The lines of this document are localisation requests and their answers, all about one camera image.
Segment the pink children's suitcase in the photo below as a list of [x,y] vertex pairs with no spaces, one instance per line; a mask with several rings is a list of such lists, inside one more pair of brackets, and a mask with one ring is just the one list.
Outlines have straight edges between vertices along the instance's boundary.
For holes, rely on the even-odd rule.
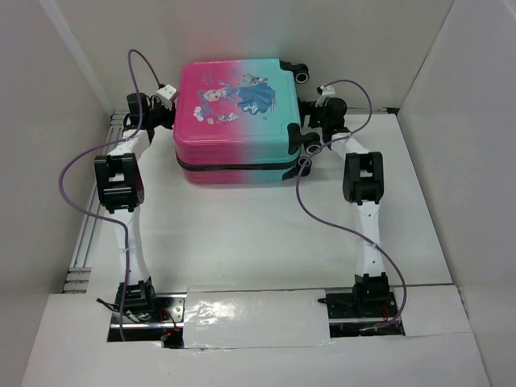
[[296,86],[309,79],[306,64],[277,58],[186,65],[173,127],[186,180],[243,185],[295,177],[303,152],[320,145],[318,133],[302,133]]

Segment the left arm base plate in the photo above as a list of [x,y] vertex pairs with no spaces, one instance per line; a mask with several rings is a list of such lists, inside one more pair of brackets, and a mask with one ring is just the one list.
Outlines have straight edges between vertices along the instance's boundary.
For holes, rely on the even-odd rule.
[[158,293],[152,312],[124,313],[120,318],[118,306],[97,298],[96,302],[110,311],[107,341],[120,343],[120,327],[125,342],[157,342],[163,348],[182,349],[186,293]]

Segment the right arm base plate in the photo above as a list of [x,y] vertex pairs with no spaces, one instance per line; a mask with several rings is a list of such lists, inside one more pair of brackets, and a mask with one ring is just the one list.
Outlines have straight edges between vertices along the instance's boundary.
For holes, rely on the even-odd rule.
[[404,335],[401,321],[387,327],[379,327],[389,321],[397,312],[393,293],[387,300],[357,306],[351,293],[326,293],[318,303],[327,308],[329,331],[332,339],[350,337],[373,337]]

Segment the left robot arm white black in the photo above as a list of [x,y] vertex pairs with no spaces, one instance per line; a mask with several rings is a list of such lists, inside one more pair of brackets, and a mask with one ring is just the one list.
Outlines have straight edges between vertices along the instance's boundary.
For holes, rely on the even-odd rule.
[[113,221],[123,274],[110,306],[132,321],[148,322],[159,312],[152,277],[144,260],[139,216],[144,183],[138,160],[152,144],[155,129],[173,128],[177,90],[163,85],[156,94],[127,95],[130,112],[123,120],[122,139],[113,150],[94,160],[100,204]]

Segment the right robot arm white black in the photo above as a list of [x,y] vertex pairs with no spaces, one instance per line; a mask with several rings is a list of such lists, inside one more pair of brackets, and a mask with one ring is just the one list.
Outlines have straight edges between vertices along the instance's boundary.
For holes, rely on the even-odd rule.
[[354,230],[359,237],[359,256],[355,284],[349,295],[328,295],[322,301],[331,310],[342,310],[355,317],[389,317],[389,280],[380,247],[379,212],[385,192],[383,156],[363,146],[345,126],[347,104],[341,98],[323,102],[299,101],[300,117],[309,119],[310,128],[320,135],[305,144],[307,154],[321,143],[343,159],[343,197],[354,215]]

